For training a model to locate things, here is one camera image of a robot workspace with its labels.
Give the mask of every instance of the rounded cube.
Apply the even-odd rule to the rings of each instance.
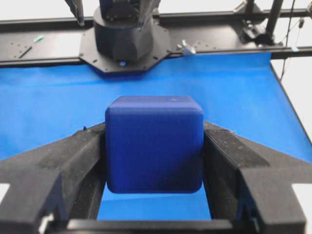
[[[202,184],[203,111],[189,96],[122,96],[105,113],[115,193],[192,193]]]

